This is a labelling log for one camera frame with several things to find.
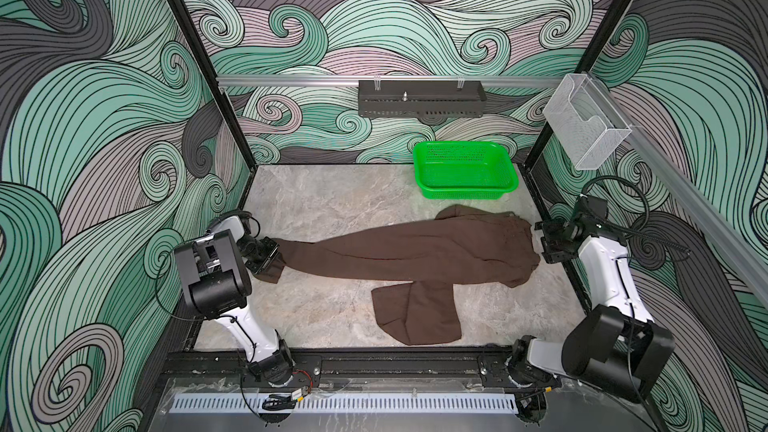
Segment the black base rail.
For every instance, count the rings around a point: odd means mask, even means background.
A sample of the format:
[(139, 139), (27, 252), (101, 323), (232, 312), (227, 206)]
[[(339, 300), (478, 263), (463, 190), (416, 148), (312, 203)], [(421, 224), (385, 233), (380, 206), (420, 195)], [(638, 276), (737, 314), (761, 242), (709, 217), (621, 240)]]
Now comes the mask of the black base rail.
[[(515, 346), (294, 348), (291, 385), (334, 390), (353, 380), (456, 379), (505, 391), (555, 388), (560, 381), (523, 362)], [(266, 376), (237, 351), (191, 351), (169, 355), (162, 379), (221, 379), (248, 387), (269, 387)]]

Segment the aluminium rail right wall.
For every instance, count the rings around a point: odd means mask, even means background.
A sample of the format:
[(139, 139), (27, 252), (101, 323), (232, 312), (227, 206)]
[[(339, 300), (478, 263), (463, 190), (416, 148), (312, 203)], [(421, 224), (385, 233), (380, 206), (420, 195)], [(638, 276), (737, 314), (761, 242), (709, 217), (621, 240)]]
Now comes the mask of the aluminium rail right wall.
[[(702, 120), (682, 123), (663, 101), (624, 84), (597, 83), (603, 110), (624, 119), (629, 145), (703, 233), (718, 258), (755, 298), (767, 302), (767, 137), (762, 125), (743, 143), (737, 131)], [(737, 154), (744, 144), (757, 158)]]

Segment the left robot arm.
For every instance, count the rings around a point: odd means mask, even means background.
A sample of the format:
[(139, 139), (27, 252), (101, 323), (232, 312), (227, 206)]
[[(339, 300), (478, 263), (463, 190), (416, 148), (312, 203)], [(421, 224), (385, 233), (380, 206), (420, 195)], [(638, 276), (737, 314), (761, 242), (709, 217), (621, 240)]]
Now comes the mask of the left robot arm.
[(263, 275), (278, 255), (278, 244), (251, 226), (249, 212), (230, 211), (205, 233), (177, 246), (174, 260), (188, 307), (224, 326), (241, 346), (247, 370), (270, 385), (282, 385), (294, 372), (284, 339), (249, 305), (252, 279)]

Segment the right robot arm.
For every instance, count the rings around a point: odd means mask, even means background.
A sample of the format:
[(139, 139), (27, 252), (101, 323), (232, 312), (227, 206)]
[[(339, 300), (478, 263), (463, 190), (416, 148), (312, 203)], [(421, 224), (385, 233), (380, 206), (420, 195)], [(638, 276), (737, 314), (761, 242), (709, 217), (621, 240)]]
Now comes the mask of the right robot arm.
[(567, 220), (536, 224), (549, 264), (579, 260), (591, 309), (562, 342), (524, 336), (507, 369), (514, 384), (542, 392), (563, 377), (642, 403), (675, 348), (672, 333), (643, 304), (629, 269), (626, 232), (608, 221), (605, 200), (582, 195)]

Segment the black perforated wall tray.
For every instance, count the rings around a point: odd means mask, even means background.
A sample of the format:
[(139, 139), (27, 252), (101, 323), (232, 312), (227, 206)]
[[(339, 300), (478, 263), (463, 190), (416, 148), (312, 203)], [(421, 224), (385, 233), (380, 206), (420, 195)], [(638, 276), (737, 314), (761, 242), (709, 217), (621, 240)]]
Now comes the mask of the black perforated wall tray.
[(416, 118), (437, 124), (448, 118), (477, 118), (488, 99), (480, 81), (361, 80), (358, 112), (366, 118)]

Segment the brown trousers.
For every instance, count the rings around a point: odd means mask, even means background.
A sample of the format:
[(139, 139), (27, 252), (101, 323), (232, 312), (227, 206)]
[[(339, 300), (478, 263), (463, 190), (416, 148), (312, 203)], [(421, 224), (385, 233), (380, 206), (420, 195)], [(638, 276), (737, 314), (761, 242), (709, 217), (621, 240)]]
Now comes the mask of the brown trousers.
[(432, 220), (366, 229), (317, 242), (280, 239), (257, 279), (277, 283), (284, 268), (380, 282), (371, 292), (377, 325), (409, 346), (462, 336), (456, 285), (526, 283), (541, 261), (531, 224), (512, 212), (452, 205)]

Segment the black frame post right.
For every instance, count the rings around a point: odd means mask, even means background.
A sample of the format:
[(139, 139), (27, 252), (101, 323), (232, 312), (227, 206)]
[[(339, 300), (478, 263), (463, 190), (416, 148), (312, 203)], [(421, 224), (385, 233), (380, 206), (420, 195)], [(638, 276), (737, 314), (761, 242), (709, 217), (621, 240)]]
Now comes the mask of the black frame post right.
[(609, 42), (609, 39), (613, 36), (623, 16), (630, 7), (631, 2), (632, 0), (611, 1), (606, 15), (599, 24), (595, 35), (575, 69), (576, 73), (589, 72), (594, 67), (598, 57)]

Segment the black frame post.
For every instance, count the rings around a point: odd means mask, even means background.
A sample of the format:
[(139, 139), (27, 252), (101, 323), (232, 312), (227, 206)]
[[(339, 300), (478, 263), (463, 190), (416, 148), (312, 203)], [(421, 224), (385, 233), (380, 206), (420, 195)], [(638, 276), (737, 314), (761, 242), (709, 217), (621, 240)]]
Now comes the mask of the black frame post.
[(599, 24), (595, 35), (575, 69), (576, 73), (589, 72), (594, 67), (598, 57), (609, 42), (609, 39), (613, 36), (623, 16), (630, 7), (631, 2), (632, 0), (611, 1), (606, 15)]
[(224, 122), (226, 123), (229, 132), (232, 134), (235, 145), (239, 149), (246, 167), (251, 173), (257, 171), (257, 164), (251, 153), (249, 144), (244, 135), (242, 128), (240, 127), (238, 117), (235, 113), (231, 100), (225, 92), (221, 90), (217, 80), (217, 74), (215, 72), (213, 63), (207, 54), (202, 39), (195, 28), (192, 17), (184, 3), (184, 0), (166, 0), (177, 24), (180, 27), (181, 33), (190, 47), (191, 54), (201, 71), (204, 82), (206, 83), (209, 91), (212, 94), (212, 98), (222, 115)]

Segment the clear acrylic wall holder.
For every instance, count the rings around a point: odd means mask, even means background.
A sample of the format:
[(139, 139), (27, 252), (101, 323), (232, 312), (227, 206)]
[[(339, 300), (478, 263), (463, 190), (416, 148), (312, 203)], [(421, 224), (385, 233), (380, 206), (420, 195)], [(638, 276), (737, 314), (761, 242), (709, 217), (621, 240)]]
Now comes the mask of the clear acrylic wall holder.
[(588, 73), (565, 75), (543, 109), (577, 170), (597, 170), (631, 134), (609, 89)]

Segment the green plastic basket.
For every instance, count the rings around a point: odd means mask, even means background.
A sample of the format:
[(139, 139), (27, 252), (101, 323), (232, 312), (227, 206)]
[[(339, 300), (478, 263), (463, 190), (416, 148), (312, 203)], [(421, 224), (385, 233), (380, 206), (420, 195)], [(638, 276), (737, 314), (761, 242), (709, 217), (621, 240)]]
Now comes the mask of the green plastic basket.
[(498, 200), (519, 186), (507, 150), (492, 142), (431, 141), (413, 148), (415, 182), (432, 200)]

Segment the black frame post left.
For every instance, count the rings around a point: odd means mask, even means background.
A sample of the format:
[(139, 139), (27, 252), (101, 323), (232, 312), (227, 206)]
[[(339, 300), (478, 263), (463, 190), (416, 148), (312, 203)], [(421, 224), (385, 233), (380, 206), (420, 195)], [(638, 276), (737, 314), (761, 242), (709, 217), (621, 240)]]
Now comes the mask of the black frame post left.
[(191, 54), (201, 71), (204, 82), (206, 83), (209, 91), (212, 94), (212, 98), (222, 115), (224, 122), (226, 123), (229, 132), (232, 134), (235, 145), (239, 149), (246, 167), (251, 173), (257, 171), (257, 164), (251, 153), (249, 144), (244, 135), (242, 128), (240, 127), (238, 117), (235, 113), (231, 100), (225, 92), (221, 90), (217, 80), (217, 74), (215, 72), (213, 63), (207, 54), (202, 39), (195, 28), (192, 17), (184, 3), (184, 0), (166, 0), (177, 24), (180, 27), (181, 33), (190, 47)]

